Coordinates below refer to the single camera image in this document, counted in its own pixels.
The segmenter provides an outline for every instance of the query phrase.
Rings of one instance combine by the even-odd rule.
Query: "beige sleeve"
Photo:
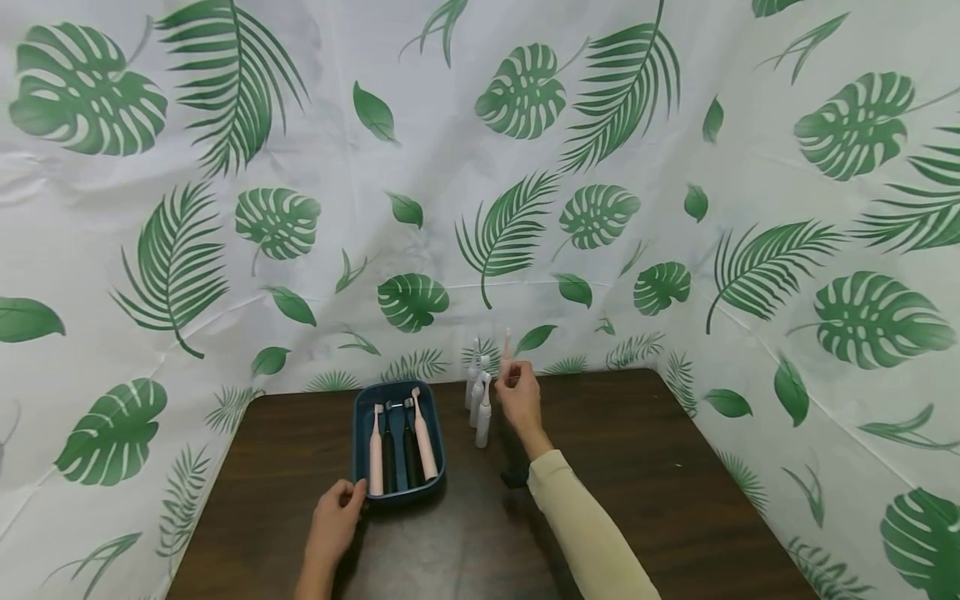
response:
[[[660,600],[623,534],[560,450],[530,464],[530,493],[546,516],[584,600]]]

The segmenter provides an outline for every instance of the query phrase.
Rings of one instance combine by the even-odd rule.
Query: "dark blue storage tray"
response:
[[[390,429],[394,436],[394,456],[396,457],[397,492],[380,496],[367,494],[367,499],[376,506],[393,506],[420,500],[435,493],[446,478],[446,457],[444,439],[440,435],[440,420],[437,418],[437,406],[434,403],[430,386],[418,379],[381,383],[364,389],[353,401],[353,481],[367,477],[370,468],[370,435],[373,432],[373,406],[387,402],[401,403],[411,396],[414,388],[420,388],[420,413],[426,421],[430,443],[433,446],[434,459],[437,461],[437,477],[424,485],[408,489],[406,461],[403,454],[404,410],[396,408],[380,413],[380,433],[383,433],[383,420],[390,418]],[[410,427],[413,428],[414,412],[409,411]]]

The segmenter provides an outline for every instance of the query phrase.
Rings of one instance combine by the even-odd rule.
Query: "white backdrop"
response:
[[[256,396],[462,379],[507,325],[657,369],[822,597],[960,597],[958,22],[10,7],[3,597],[163,597]]]

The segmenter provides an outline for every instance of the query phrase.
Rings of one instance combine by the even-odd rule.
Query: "hand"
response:
[[[333,484],[317,502],[297,582],[298,600],[325,600],[333,590],[333,573],[353,541],[360,509],[367,499],[367,480]]]
[[[516,431],[531,461],[553,449],[540,421],[540,384],[534,375],[533,366],[526,361],[511,365],[510,375],[519,378],[511,388],[503,377],[497,379],[494,388],[503,405],[503,414]]]

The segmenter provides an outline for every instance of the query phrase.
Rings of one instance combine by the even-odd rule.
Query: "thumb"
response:
[[[350,502],[347,503],[347,510],[354,515],[360,515],[360,509],[367,499],[367,480],[361,479],[353,485],[353,494],[350,496]]]

